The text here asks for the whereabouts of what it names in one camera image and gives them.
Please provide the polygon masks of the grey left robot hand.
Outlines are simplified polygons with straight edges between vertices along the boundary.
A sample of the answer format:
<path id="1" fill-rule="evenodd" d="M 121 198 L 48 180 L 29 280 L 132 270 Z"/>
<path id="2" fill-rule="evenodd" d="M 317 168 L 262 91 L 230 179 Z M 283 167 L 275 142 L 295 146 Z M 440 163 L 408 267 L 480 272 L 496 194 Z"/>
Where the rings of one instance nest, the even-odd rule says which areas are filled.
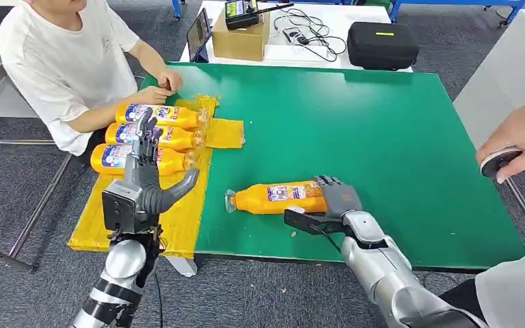
<path id="1" fill-rule="evenodd" d="M 124 179 L 141 188 L 138 201 L 141 210 L 151 215 L 159 215 L 169 210 L 194 188 L 200 170 L 190 168 L 181 181 L 167 189 L 160 187 L 157 158 L 162 130 L 155 129 L 157 119 L 152 114 L 152 109 L 145 110 L 137 122 L 132 151 L 126 158 Z"/>

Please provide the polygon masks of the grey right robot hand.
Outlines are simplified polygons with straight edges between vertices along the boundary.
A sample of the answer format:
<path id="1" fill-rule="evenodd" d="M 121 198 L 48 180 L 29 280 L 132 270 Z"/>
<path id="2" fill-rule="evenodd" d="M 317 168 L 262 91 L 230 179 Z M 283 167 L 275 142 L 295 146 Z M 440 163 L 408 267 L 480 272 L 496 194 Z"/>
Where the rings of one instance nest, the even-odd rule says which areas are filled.
<path id="1" fill-rule="evenodd" d="M 326 216 L 341 218 L 349 211 L 363 209 L 360 198 L 351 185 L 330 175 L 316 175 L 313 180 L 320 186 L 327 206 Z"/>

